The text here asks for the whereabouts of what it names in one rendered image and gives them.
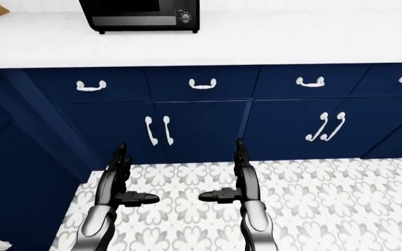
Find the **navy blue drawer front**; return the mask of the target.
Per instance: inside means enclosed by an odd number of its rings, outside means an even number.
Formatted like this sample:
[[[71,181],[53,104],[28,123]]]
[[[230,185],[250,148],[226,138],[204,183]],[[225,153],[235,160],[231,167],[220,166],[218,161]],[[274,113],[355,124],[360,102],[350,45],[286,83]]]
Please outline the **navy blue drawer front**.
[[[53,102],[149,101],[151,96],[143,68],[27,68],[29,79]],[[100,91],[78,91],[76,82],[87,87],[107,87]]]
[[[351,96],[402,96],[402,63],[373,64]]]
[[[151,97],[155,101],[237,100],[250,98],[257,80],[257,66],[154,66],[145,68]],[[198,90],[197,85],[216,79],[213,89]]]
[[[359,83],[369,66],[364,64],[299,64],[262,66],[253,97],[260,99],[345,97]],[[298,77],[315,83],[324,77],[325,85],[308,88],[296,85]]]

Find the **black toaster oven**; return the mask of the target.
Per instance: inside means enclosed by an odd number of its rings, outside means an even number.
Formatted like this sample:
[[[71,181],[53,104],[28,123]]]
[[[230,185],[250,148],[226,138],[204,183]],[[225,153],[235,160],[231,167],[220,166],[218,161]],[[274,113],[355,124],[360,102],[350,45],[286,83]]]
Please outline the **black toaster oven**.
[[[200,0],[79,0],[94,31],[200,30]]]

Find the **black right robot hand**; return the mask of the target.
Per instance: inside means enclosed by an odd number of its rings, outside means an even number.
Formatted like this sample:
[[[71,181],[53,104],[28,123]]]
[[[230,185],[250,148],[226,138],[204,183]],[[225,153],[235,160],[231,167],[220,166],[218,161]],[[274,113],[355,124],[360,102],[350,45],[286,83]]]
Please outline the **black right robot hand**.
[[[198,199],[203,202],[217,202],[231,204],[235,200],[247,202],[260,201],[260,185],[255,168],[250,164],[249,152],[241,138],[236,140],[234,152],[234,175],[237,177],[236,189],[221,188],[210,192],[203,192]]]

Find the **navy blue cabinet door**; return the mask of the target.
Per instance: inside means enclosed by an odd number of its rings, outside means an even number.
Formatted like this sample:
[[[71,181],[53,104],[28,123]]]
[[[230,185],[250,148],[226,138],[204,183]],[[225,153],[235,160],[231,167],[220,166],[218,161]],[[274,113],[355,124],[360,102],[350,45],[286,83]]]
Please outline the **navy blue cabinet door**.
[[[127,144],[127,154],[135,165],[167,162],[163,129],[152,102],[74,102],[59,104],[59,109],[100,165],[108,163],[122,142]],[[150,128],[158,140],[156,146],[149,140],[146,116],[152,118]]]
[[[169,162],[229,162],[244,116],[245,100],[156,102]],[[168,145],[163,117],[169,116]]]
[[[243,135],[251,160],[299,160],[342,101],[254,100]]]
[[[402,125],[402,97],[346,98],[329,115],[326,158],[381,158],[385,138]]]

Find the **navy blue side cabinet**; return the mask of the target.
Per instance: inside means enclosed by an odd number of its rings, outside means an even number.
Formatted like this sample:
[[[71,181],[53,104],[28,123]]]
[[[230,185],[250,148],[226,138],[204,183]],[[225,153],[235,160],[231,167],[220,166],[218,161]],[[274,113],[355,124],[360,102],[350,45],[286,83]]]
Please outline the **navy blue side cabinet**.
[[[9,251],[49,251],[98,165],[23,70],[0,70],[0,240]]]

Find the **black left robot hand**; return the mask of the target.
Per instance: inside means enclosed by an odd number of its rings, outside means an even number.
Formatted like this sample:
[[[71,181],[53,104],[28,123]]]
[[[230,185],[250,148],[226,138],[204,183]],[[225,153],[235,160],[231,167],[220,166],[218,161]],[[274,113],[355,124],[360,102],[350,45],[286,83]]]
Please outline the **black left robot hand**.
[[[135,191],[127,191],[126,182],[131,175],[131,157],[126,154],[127,144],[122,142],[112,153],[96,190],[95,205],[138,207],[143,204],[155,204],[159,196]]]

